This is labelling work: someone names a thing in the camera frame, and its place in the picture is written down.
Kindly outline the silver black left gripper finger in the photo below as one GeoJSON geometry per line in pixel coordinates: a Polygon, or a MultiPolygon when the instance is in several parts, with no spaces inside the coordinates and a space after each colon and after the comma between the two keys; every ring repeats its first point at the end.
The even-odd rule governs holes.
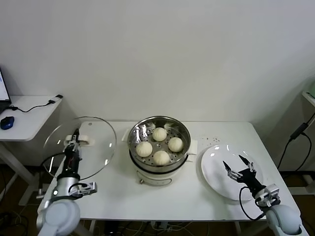
{"type": "Polygon", "coordinates": [[[77,135],[67,135],[64,140],[64,151],[76,151],[77,150],[77,135]]]}
{"type": "Polygon", "coordinates": [[[73,151],[76,151],[78,149],[78,147],[80,146],[79,135],[80,135],[79,129],[76,128],[73,135],[72,135],[72,143],[73,143],[72,150],[73,151]]]}

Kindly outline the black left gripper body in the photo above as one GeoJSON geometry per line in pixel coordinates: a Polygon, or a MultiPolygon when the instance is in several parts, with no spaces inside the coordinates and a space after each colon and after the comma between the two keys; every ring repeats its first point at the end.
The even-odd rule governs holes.
{"type": "Polygon", "coordinates": [[[80,177],[78,174],[79,162],[81,160],[78,149],[73,150],[72,147],[66,147],[64,150],[65,160],[61,177],[80,177]]]}

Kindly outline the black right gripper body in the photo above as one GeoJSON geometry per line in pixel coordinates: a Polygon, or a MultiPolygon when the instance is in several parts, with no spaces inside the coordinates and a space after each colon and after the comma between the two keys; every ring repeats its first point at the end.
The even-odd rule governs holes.
{"type": "Polygon", "coordinates": [[[250,171],[250,169],[247,168],[238,172],[238,174],[241,176],[237,178],[237,182],[244,183],[249,188],[252,195],[256,195],[266,187],[256,179],[256,171],[250,171]]]}

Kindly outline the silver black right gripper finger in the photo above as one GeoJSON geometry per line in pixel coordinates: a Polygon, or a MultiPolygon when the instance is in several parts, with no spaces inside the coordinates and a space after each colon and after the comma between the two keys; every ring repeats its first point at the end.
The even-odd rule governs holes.
{"type": "Polygon", "coordinates": [[[246,169],[239,171],[240,174],[255,174],[255,168],[253,166],[253,162],[250,162],[247,158],[239,155],[240,159],[247,166],[246,169]]]}
{"type": "Polygon", "coordinates": [[[230,177],[232,180],[242,180],[243,179],[243,175],[239,172],[233,171],[225,161],[223,161],[223,164],[224,164],[224,167],[227,171],[228,177],[230,177]]]}

